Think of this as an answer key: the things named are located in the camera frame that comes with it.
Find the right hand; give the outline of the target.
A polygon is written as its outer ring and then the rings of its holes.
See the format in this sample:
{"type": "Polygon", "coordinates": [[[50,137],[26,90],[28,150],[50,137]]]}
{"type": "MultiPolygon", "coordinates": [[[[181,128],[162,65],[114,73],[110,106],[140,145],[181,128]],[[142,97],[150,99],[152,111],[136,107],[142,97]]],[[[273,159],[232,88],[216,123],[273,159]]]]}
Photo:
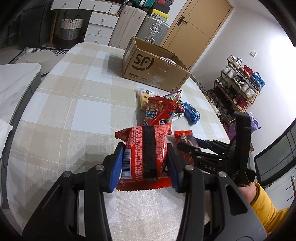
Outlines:
{"type": "Polygon", "coordinates": [[[240,190],[240,192],[242,193],[242,195],[245,197],[245,199],[251,203],[257,194],[257,188],[255,186],[255,183],[252,182],[250,183],[249,186],[245,186],[245,187],[238,187],[238,189],[240,190]]]}

